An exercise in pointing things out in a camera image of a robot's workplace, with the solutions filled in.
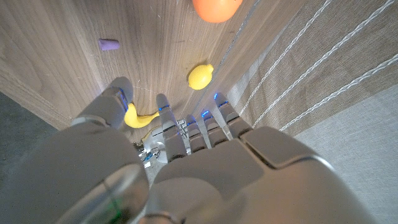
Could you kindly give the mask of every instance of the purple object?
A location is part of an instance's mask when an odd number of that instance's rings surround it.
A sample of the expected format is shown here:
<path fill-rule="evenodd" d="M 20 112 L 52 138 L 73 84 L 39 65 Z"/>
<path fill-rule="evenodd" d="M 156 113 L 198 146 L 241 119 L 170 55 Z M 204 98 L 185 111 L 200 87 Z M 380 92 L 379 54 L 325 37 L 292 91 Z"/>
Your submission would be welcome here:
<path fill-rule="evenodd" d="M 99 39 L 98 45 L 101 48 L 101 50 L 116 50 L 119 49 L 120 47 L 119 41 L 117 40 Z"/>

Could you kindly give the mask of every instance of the striped fabric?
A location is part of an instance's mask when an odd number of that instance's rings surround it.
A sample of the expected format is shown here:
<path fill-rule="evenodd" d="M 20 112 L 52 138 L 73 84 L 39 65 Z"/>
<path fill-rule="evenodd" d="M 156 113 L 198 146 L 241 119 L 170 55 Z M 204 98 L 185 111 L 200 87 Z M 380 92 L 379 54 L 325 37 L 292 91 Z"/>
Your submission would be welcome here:
<path fill-rule="evenodd" d="M 398 223 L 397 18 L 397 0 L 308 1 L 228 93 L 331 162 L 379 223 Z"/>

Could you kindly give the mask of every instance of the white stitching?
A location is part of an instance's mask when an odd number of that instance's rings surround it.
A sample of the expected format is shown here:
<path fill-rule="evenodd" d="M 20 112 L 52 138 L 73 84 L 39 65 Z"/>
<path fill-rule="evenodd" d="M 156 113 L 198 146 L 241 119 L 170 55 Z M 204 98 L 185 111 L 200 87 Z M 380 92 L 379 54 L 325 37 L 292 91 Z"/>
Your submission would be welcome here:
<path fill-rule="evenodd" d="M 256 86 L 256 88 L 253 90 L 253 92 L 250 94 L 249 99 L 247 100 L 246 104 L 243 106 L 241 112 L 239 115 L 241 116 L 243 111 L 248 107 L 249 102 L 251 98 L 256 94 L 264 80 L 269 76 L 269 74 L 275 69 L 275 67 L 279 64 L 279 62 L 285 57 L 286 53 L 293 47 L 293 45 L 298 41 L 298 39 L 304 34 L 304 32 L 310 27 L 310 25 L 314 22 L 314 20 L 321 14 L 321 12 L 331 3 L 331 0 L 326 0 L 325 3 L 321 8 L 318 9 L 318 11 L 313 15 L 313 17 L 307 22 L 305 27 L 300 30 L 300 32 L 297 34 L 297 36 L 292 40 L 292 42 L 286 47 L 285 51 L 279 56 L 279 58 L 274 62 L 273 66 L 269 68 L 268 72 L 263 76 L 259 84 Z"/>
<path fill-rule="evenodd" d="M 269 107 L 260 115 L 260 117 L 254 122 L 253 127 L 266 115 L 283 97 L 285 97 L 299 82 L 301 82 L 310 72 L 317 68 L 324 60 L 326 60 L 333 52 L 335 52 L 339 47 L 341 47 L 345 42 L 347 42 L 352 36 L 359 32 L 363 27 L 365 27 L 372 19 L 378 16 L 385 8 L 391 5 L 395 0 L 387 0 L 383 6 L 376 9 L 367 19 L 362 21 L 353 31 L 347 34 L 341 41 L 334 45 L 328 52 L 326 52 L 319 60 L 317 60 L 307 71 L 293 82 L 291 86 L 288 87 L 274 102 L 269 105 Z"/>
<path fill-rule="evenodd" d="M 316 110 L 317 108 L 319 108 L 320 106 L 324 105 L 325 103 L 327 103 L 328 101 L 330 101 L 331 99 L 333 99 L 334 97 L 338 96 L 340 93 L 348 90 L 349 88 L 351 88 L 352 86 L 355 86 L 357 84 L 359 84 L 362 80 L 364 80 L 365 78 L 369 78 L 371 76 L 373 76 L 374 74 L 376 74 L 378 71 L 382 70 L 383 68 L 386 68 L 387 66 L 389 66 L 390 64 L 397 62 L 398 61 L 398 54 L 394 55 L 392 58 L 390 58 L 389 60 L 386 60 L 385 62 L 381 63 L 380 65 L 378 65 L 376 68 L 367 71 L 366 73 L 364 73 L 363 75 L 361 75 L 360 77 L 354 79 L 353 81 L 351 81 L 351 83 L 341 87 L 339 90 L 335 91 L 334 93 L 330 94 L 328 97 L 324 98 L 323 100 L 321 100 L 318 103 L 315 103 L 311 108 L 309 108 L 308 110 L 306 110 L 305 112 L 303 112 L 302 114 L 298 115 L 296 118 L 294 118 L 293 120 L 291 120 L 290 122 L 288 122 L 285 126 L 283 126 L 281 129 L 279 129 L 279 131 L 283 131 L 286 128 L 290 127 L 292 124 L 294 124 L 295 122 L 299 121 L 300 119 L 302 119 L 304 116 L 306 116 L 307 114 L 311 113 L 312 111 Z"/>

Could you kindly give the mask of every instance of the robotic hand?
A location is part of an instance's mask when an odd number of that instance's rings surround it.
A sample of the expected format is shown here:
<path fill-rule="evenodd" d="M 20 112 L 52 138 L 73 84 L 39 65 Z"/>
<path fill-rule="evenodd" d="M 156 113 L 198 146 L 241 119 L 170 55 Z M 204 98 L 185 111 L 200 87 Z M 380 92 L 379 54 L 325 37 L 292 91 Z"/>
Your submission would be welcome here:
<path fill-rule="evenodd" d="M 253 130 L 221 93 L 234 139 L 202 113 L 212 149 L 188 115 L 187 156 L 164 95 L 157 104 L 169 164 L 157 174 L 140 223 L 373 223 L 327 161 L 270 127 Z"/>
<path fill-rule="evenodd" d="M 16 171 L 2 196 L 4 223 L 374 223 L 329 163 L 269 127 L 253 130 L 218 93 L 234 137 L 202 113 L 212 149 L 188 115 L 191 155 L 163 94 L 157 96 L 168 164 L 149 190 L 137 151 L 117 129 L 132 100 L 115 79 Z"/>

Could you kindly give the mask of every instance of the wood grain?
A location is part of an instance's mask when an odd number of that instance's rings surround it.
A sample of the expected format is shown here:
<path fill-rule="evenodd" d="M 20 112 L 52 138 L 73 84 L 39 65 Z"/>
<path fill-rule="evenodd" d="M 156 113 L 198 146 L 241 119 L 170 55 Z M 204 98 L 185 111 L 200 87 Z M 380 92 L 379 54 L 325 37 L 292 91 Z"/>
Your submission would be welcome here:
<path fill-rule="evenodd" d="M 273 2 L 257 6 L 206 97 L 229 90 L 300 7 Z M 200 97 L 203 90 L 188 87 L 189 71 L 201 63 L 220 64 L 253 4 L 245 0 L 232 19 L 211 24 L 197 16 L 190 0 L 2 0 L 0 90 L 63 129 L 112 79 L 126 76 L 139 114 L 155 112 L 155 96 L 164 93 L 182 118 L 207 100 Z M 121 47 L 102 52 L 99 38 L 119 40 Z M 159 124 L 157 118 L 131 137 L 138 140 Z"/>

